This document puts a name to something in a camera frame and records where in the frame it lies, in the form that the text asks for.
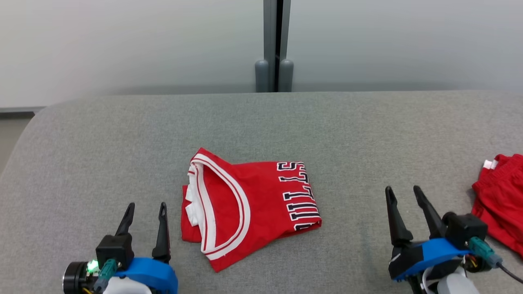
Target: black cable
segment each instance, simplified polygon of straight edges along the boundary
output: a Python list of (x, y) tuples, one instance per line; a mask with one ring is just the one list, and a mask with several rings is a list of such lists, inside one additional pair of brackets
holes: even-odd
[(501, 263), (497, 263), (496, 264), (502, 271), (504, 271), (507, 275), (509, 275), (510, 277), (512, 277), (512, 279), (520, 282), (523, 284), (523, 279), (521, 279), (520, 277), (514, 275), (513, 273), (510, 272), (510, 270), (507, 270), (503, 265), (501, 265)]

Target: green connector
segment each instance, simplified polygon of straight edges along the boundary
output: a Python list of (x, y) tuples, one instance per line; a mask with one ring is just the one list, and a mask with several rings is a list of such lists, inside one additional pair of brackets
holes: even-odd
[(494, 253), (494, 250), (478, 237), (472, 237), (469, 240), (469, 249), (477, 256), (482, 257), (487, 261), (491, 268), (498, 268), (498, 263), (501, 264), (503, 259)]
[(98, 274), (98, 280), (95, 282), (94, 289), (103, 293), (109, 284), (109, 280), (115, 275), (118, 269), (118, 262), (115, 259), (108, 259)]

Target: green led light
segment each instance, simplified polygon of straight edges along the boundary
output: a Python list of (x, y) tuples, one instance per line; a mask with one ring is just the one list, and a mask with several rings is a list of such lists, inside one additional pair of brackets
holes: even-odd
[(89, 273), (94, 272), (96, 268), (98, 268), (98, 261), (96, 259), (93, 259), (92, 261), (87, 263), (87, 271)]

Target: black lettering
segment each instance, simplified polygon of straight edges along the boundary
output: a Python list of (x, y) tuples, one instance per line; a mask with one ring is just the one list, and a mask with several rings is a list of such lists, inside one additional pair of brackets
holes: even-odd
[(315, 224), (315, 222), (313, 222), (313, 223), (300, 223), (300, 224), (295, 224), (295, 225), (294, 225), (294, 230), (295, 230), (295, 231), (299, 231), (299, 230), (303, 230), (303, 229), (306, 229), (306, 228), (310, 228), (313, 224)]
[(278, 162), (277, 170), (278, 171), (294, 171), (296, 166), (300, 167), (301, 171), (305, 170), (305, 165), (303, 162)]
[(302, 183), (309, 183), (309, 177), (307, 176), (306, 172), (300, 172), (299, 174), (301, 177), (279, 177), (280, 182), (291, 182), (291, 181), (297, 181)]
[(312, 202), (301, 202), (301, 203), (287, 204), (287, 210), (288, 211), (295, 211), (295, 210), (301, 209), (301, 208), (315, 208), (316, 210), (318, 210), (318, 206), (316, 206), (316, 204), (314, 204)]
[(314, 196), (312, 195), (312, 189), (309, 186), (302, 186), (305, 191), (303, 192), (285, 192), (283, 193), (283, 199), (285, 201), (290, 200), (294, 197), (311, 197), (314, 200)]
[(319, 212), (294, 212), (290, 213), (292, 220), (304, 219), (304, 218), (317, 218), (320, 216)]

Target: basketball jersey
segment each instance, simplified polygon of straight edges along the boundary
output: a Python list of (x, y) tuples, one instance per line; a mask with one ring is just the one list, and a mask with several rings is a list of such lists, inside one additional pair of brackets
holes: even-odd
[(182, 239), (201, 242), (216, 272), (277, 238), (322, 224), (302, 162), (232, 165), (200, 149), (190, 161), (188, 176)]

